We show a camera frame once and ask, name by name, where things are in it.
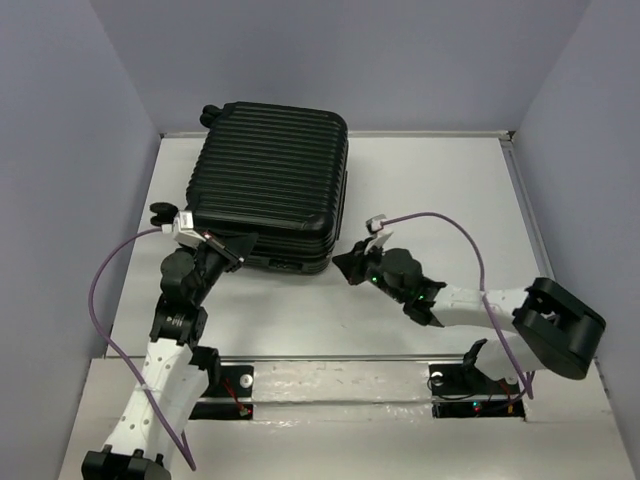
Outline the black hard-shell suitcase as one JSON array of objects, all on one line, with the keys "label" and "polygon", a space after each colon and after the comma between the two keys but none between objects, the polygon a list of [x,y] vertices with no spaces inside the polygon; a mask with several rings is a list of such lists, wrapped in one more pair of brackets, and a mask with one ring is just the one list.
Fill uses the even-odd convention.
[{"label": "black hard-shell suitcase", "polygon": [[316,275],[340,237],[348,125],[319,109],[237,101],[203,107],[207,134],[185,190],[197,228],[258,235],[247,264]]}]

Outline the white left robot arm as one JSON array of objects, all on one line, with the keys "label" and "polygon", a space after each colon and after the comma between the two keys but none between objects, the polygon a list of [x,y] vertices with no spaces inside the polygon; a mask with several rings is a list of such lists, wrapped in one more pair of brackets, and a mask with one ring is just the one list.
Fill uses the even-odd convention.
[{"label": "white left robot arm", "polygon": [[175,454],[196,467],[185,427],[200,397],[221,383],[218,350],[199,343],[208,318],[203,303],[223,274],[244,265],[257,239],[255,233],[178,234],[177,248],[160,264],[161,293],[143,365],[137,367],[121,347],[111,346],[135,385],[102,448],[86,453],[83,478],[168,479]]}]

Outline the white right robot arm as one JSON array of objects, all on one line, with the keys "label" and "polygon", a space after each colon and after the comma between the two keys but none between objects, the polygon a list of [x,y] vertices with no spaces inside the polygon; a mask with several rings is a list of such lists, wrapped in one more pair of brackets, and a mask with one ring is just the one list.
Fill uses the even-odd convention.
[{"label": "white right robot arm", "polygon": [[463,356],[460,379],[473,392],[538,370],[582,380],[606,330],[600,314],[547,277],[505,290],[455,287],[428,278],[408,250],[384,249],[370,239],[332,262],[349,284],[371,284],[420,326],[493,330],[495,341],[481,338]]}]

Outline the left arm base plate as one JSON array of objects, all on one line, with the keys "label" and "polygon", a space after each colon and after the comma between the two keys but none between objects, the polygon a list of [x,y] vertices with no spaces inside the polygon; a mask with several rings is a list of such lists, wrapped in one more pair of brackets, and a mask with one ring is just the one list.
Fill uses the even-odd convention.
[{"label": "left arm base plate", "polygon": [[190,420],[251,421],[254,416],[254,366],[223,363],[219,382],[210,385],[196,402]]}]

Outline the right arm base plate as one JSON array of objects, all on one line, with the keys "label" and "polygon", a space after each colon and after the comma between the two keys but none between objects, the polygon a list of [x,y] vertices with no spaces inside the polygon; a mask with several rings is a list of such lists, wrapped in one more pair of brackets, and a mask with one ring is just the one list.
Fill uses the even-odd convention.
[{"label": "right arm base plate", "polygon": [[491,380],[476,368],[430,364],[426,383],[436,419],[526,417],[518,384]]}]

